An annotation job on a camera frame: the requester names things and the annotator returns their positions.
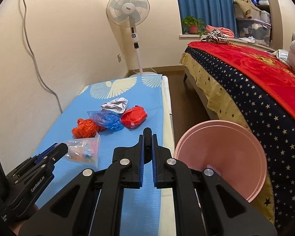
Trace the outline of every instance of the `gray cable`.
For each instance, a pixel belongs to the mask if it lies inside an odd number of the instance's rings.
[[[38,66],[37,66],[37,61],[36,61],[36,57],[34,55],[34,52],[30,46],[30,43],[29,43],[29,39],[27,37],[27,31],[26,31],[26,13],[27,13],[27,6],[26,6],[26,2],[25,0],[23,0],[23,3],[24,3],[24,8],[25,8],[25,12],[24,12],[24,34],[25,34],[25,38],[26,38],[26,42],[27,42],[27,45],[29,47],[29,50],[30,52],[32,53],[32,58],[33,58],[33,61],[34,61],[34,66],[35,66],[35,71],[36,71],[36,74],[38,76],[38,78],[40,79],[41,83],[46,87],[47,90],[49,90],[53,95],[55,95],[55,97],[57,98],[57,102],[58,102],[58,106],[59,106],[59,109],[60,109],[60,112],[63,113],[63,110],[61,108],[61,104],[60,104],[60,100],[59,100],[59,97],[57,95],[56,92],[54,92],[51,88],[49,88],[47,86],[47,84],[45,84],[45,82],[43,81],[42,77],[41,77],[41,74],[38,70]]]

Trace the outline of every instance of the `fan grille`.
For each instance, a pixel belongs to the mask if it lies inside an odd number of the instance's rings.
[[[121,14],[123,14],[122,11],[116,10],[114,9],[111,5],[113,0],[109,0],[108,5],[107,5],[107,16],[108,18],[115,23],[118,26],[122,26],[122,27],[130,27],[130,22],[129,22],[129,17],[127,17],[125,20],[117,22],[115,20],[116,17],[119,17]],[[119,5],[123,5],[123,0],[115,0]],[[148,16],[149,10],[150,10],[150,5],[148,3],[148,0],[130,0],[130,2],[136,2],[136,1],[144,1],[147,3],[147,8],[143,8],[143,7],[136,7],[136,10],[139,12],[140,14],[140,21],[136,22],[136,25],[142,23],[146,17]]]

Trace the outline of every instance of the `pink trash can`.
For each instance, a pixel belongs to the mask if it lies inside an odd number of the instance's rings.
[[[174,158],[199,171],[213,166],[249,202],[266,179],[266,156],[259,140],[230,121],[205,121],[190,128],[179,140]]]

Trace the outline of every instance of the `brown floor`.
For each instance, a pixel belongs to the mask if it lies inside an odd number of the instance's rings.
[[[177,145],[188,129],[210,118],[189,80],[183,81],[185,75],[183,70],[158,71],[158,73],[168,77],[175,145]]]

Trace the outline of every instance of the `orange plastic bag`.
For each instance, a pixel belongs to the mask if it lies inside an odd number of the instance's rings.
[[[71,132],[75,138],[89,138],[94,137],[97,132],[104,130],[104,127],[98,126],[91,119],[78,119],[76,122],[78,126],[74,128]]]
[[[124,112],[121,117],[121,123],[127,128],[136,128],[147,118],[147,116],[148,115],[143,107],[135,106]]]

